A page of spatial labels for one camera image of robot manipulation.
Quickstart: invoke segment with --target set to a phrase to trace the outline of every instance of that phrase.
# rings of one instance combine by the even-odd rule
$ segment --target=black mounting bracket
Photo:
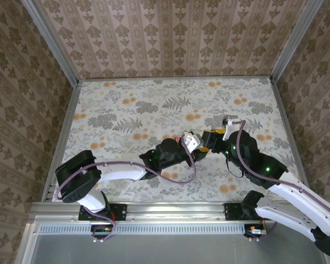
[[[112,224],[93,224],[90,228],[90,233],[94,233],[95,239],[104,239],[108,234],[110,234],[113,226]]]
[[[242,209],[242,204],[239,202],[227,202],[223,204],[225,220],[226,221],[242,221],[253,220],[260,221],[262,218],[259,216],[247,216]]]
[[[115,221],[126,221],[127,216],[127,204],[125,203],[110,203],[110,208],[104,209],[98,212],[98,215],[106,216]],[[90,215],[83,206],[81,206],[78,214],[79,221],[105,221],[105,219],[100,217],[95,217]]]

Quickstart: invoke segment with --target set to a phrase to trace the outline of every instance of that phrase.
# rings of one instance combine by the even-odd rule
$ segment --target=table surface
[[[204,129],[221,128],[227,114],[245,119],[245,130],[256,138],[260,151],[283,162],[299,178],[268,78],[84,82],[63,162],[87,149],[97,157],[137,157],[184,131],[202,134]],[[196,180],[186,185],[153,178],[112,180],[95,187],[109,201],[132,202],[241,201],[250,190],[266,194],[247,178],[231,175],[223,155],[210,153],[196,167]],[[189,179],[192,173],[185,163],[162,172],[178,181]]]

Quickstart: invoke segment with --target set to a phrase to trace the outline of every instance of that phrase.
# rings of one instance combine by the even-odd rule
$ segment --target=damask wallpaper
[[[245,130],[256,138],[260,150],[298,177],[268,78],[85,82],[63,161],[88,149],[96,157],[135,158],[184,131],[202,134],[204,129],[221,128],[227,114],[246,119]],[[240,170],[231,163],[230,174],[224,155],[209,153],[196,167],[196,179],[184,186],[153,178],[110,180],[96,188],[109,201],[132,202],[241,201],[250,190],[266,193],[246,177],[237,178]],[[183,163],[162,174],[184,181],[192,169]]]
[[[71,90],[21,2],[0,0],[0,263],[40,198]]]
[[[270,75],[306,0],[35,0],[78,79]]]
[[[330,201],[330,0],[324,0],[278,87],[314,190]]]

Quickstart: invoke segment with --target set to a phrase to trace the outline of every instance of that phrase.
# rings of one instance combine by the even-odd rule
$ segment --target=wire
[[[244,173],[243,173],[243,172],[242,172],[241,177],[236,176],[235,174],[233,174],[233,173],[231,172],[231,170],[229,169],[229,162],[228,162],[228,159],[227,159],[227,158],[226,158],[226,166],[227,166],[227,170],[229,171],[229,173],[231,173],[232,175],[234,175],[236,178],[242,178],[242,177],[244,176]]]
[[[249,172],[251,173],[252,175],[260,178],[260,179],[263,179],[263,180],[268,180],[270,182],[275,182],[275,183],[280,183],[280,184],[285,184],[287,186],[291,186],[292,188],[295,188],[297,189],[299,192],[305,194],[306,196],[308,196],[310,199],[312,199],[314,202],[316,202],[318,205],[320,205],[322,208],[324,208],[326,211],[328,211],[330,213],[330,208],[325,205],[323,202],[319,201],[318,198],[314,197],[313,194],[307,192],[306,190],[304,190],[303,188],[301,188],[300,186],[297,186],[293,183],[289,183],[288,181],[284,181],[284,180],[278,180],[278,179],[274,179],[274,178],[269,178],[269,177],[266,177],[266,176],[263,176],[263,175],[260,175],[256,172],[254,172],[243,160],[242,158],[242,155],[241,155],[241,150],[240,150],[240,138],[241,138],[241,134],[242,134],[242,131],[243,131],[243,127],[246,123],[246,120],[241,120],[241,121],[238,121],[238,122],[232,122],[232,124],[240,124],[240,129],[238,131],[238,134],[237,134],[237,140],[236,140],[236,145],[237,145],[237,155],[238,155],[238,159],[240,160],[241,164],[243,165],[243,167]]]
[[[110,233],[106,237],[104,237],[103,239],[100,239],[100,241],[101,240],[107,240],[108,238],[110,238],[112,236],[112,234],[115,232],[116,223],[113,220],[111,220],[110,218],[106,217],[106,216],[102,216],[101,214],[93,213],[87,207],[85,207],[85,206],[83,206],[83,207],[90,215],[95,216],[95,217],[99,217],[99,218],[103,218],[103,219],[109,221],[110,224],[112,224],[112,229],[111,229]],[[92,237],[95,240],[97,240],[97,238],[95,237],[95,231],[96,231],[96,229],[94,229]]]

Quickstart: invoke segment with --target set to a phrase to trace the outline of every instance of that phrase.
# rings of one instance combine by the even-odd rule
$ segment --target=black plastic housing
[[[257,203],[263,197],[264,195],[257,191],[250,191],[246,197],[244,197],[241,207],[243,214],[247,219],[252,220],[261,218],[255,211],[255,208],[257,208]]]
[[[194,150],[192,152],[194,162],[200,161],[207,155],[207,152]],[[164,139],[154,150],[149,150],[145,154],[139,156],[144,164],[156,172],[161,173],[161,170],[168,167],[186,162],[189,167],[192,167],[191,160],[182,147],[181,140],[177,142],[174,139]],[[147,172],[141,180],[152,179],[156,177],[151,172]]]
[[[242,165],[237,154],[237,136],[238,131],[232,133],[228,140],[223,141],[224,134],[214,131],[204,131],[203,140],[204,147],[211,149],[213,153],[222,153],[226,156],[228,161],[231,161],[238,167],[246,177],[254,184],[262,186],[265,189],[270,188],[276,184],[269,180],[263,180],[252,175]],[[240,138],[240,152],[243,160],[250,169],[254,172],[269,178],[279,179],[284,172],[287,172],[287,167],[274,157],[260,153],[257,141],[249,135],[246,131],[242,131]]]
[[[55,170],[58,184],[61,185],[68,177],[80,168],[93,164],[95,157],[91,150],[84,150],[70,160],[66,161]],[[62,201],[65,203],[76,202],[86,196],[93,186],[99,181],[101,171],[97,167],[87,169],[86,173],[80,173],[62,188]]]

